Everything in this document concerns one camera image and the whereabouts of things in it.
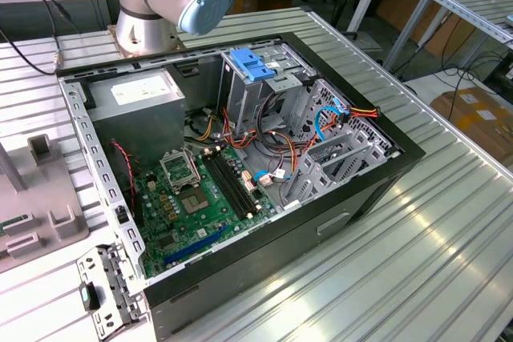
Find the side panel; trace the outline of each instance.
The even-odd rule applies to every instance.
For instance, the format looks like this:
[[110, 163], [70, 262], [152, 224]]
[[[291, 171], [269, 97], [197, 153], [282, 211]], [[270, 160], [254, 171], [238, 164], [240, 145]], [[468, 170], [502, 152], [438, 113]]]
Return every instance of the side panel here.
[[[191, 324], [194, 320], [272, 275], [312, 247], [337, 234], [370, 200], [375, 191], [392, 182], [382, 180], [303, 223], [292, 231], [237, 260], [185, 292], [151, 309], [157, 340]], [[166, 280], [172, 286], [174, 276]]]

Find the metal bracket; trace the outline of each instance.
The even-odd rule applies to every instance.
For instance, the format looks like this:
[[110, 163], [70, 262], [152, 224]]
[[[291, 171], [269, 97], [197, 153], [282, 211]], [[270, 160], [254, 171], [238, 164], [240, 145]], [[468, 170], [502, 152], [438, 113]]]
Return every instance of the metal bracket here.
[[96, 334], [100, 340], [129, 327], [139, 321], [147, 312], [143, 295], [128, 294], [127, 283], [123, 279], [121, 264], [123, 247], [103, 245], [92, 248], [76, 262], [80, 279], [94, 290], [98, 307], [91, 308], [89, 295], [81, 292], [86, 311], [92, 312]]

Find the metal workbench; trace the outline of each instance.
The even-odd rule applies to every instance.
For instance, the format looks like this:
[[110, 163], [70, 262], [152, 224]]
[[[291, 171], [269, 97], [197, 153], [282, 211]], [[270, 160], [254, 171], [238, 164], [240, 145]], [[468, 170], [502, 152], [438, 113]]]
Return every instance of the metal workbench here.
[[[314, 13], [234, 15], [205, 37], [180, 37], [194, 47], [282, 31], [296, 32], [427, 155], [371, 215], [171, 340], [494, 340], [513, 317], [513, 176]], [[107, 33], [63, 40], [67, 65], [119, 57]], [[50, 39], [22, 47], [50, 66]], [[55, 79], [27, 68], [7, 45], [0, 75], [3, 145], [20, 147], [40, 132], [59, 139], [92, 230], [0, 275], [1, 339], [95, 340], [74, 261], [113, 235]], [[143, 322], [113, 340], [153, 341], [152, 332]]]
[[418, 42], [419, 46], [422, 46], [430, 38], [440, 22], [451, 12], [478, 28], [482, 35], [479, 42], [474, 45], [472, 50], [469, 50], [463, 59], [461, 67], [472, 59], [488, 36], [507, 44], [510, 48], [513, 47], [513, 27], [506, 23], [506, 17], [513, 14], [513, 0], [420, 0], [383, 63], [384, 68], [387, 70], [392, 68], [431, 1], [437, 2], [442, 8]]

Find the blue pcie slot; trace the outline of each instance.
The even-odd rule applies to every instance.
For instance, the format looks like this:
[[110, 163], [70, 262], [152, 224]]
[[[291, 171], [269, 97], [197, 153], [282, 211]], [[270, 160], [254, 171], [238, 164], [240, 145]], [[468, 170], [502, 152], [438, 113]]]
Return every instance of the blue pcie slot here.
[[173, 262], [176, 262], [177, 260], [181, 260], [185, 256], [192, 254], [195, 251], [198, 251], [202, 249], [205, 246], [208, 246], [209, 244], [212, 244], [220, 239], [223, 232], [228, 228], [228, 226], [224, 226], [220, 228], [217, 232], [214, 232], [213, 234], [207, 236], [206, 238], [202, 240], [198, 240], [196, 243], [193, 243], [186, 248], [174, 252], [171, 255], [168, 255], [164, 257], [164, 266], [167, 266], [168, 264], [172, 264]]

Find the floor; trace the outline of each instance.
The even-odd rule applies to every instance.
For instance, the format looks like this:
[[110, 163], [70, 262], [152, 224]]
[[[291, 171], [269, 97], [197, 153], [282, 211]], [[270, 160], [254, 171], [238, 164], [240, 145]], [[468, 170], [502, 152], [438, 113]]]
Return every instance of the floor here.
[[[333, 9], [332, 0], [327, 0], [323, 2], [322, 0], [308, 0], [304, 2], [302, 0], [294, 0], [293, 6], [309, 6], [315, 12], [317, 12], [320, 16], [322, 16], [325, 20], [330, 21], [331, 13]], [[345, 30], [345, 27], [349, 25], [349, 21], [353, 17], [353, 8], [354, 8], [354, 0], [350, 0], [348, 5], [344, 9], [344, 13], [338, 23], [339, 30]], [[369, 56], [375, 60], [384, 60], [392, 46], [395, 43], [396, 38], [399, 36], [399, 31], [392, 27], [390, 24], [379, 18], [378, 16], [373, 17], [364, 17], [362, 24], [360, 25], [359, 30], [365, 31], [368, 33], [382, 48], [381, 51], [378, 52], [369, 52]], [[453, 57], [451, 63], [459, 63], [467, 50], [472, 47], [472, 44], [477, 41], [479, 36], [476, 33], [473, 33], [468, 42], [459, 50], [459, 52]], [[495, 50], [499, 47], [498, 43], [489, 39], [481, 49], [480, 52], [485, 50]], [[418, 49], [416, 43], [409, 41], [404, 50], [398, 57], [398, 61], [394, 66], [397, 68], [405, 61], [411, 58], [413, 53]], [[405, 66], [405, 68], [399, 73], [401, 76], [401, 80], [407, 81], [413, 78], [420, 78], [422, 76], [432, 74], [440, 70], [441, 63], [440, 58], [437, 58], [427, 52], [426, 50], [421, 50], [414, 60], [410, 62], [410, 65]], [[487, 65], [481, 66], [477, 69], [478, 75], [481, 79], [486, 78], [486, 76], [493, 70], [495, 67], [495, 63], [488, 63]]]

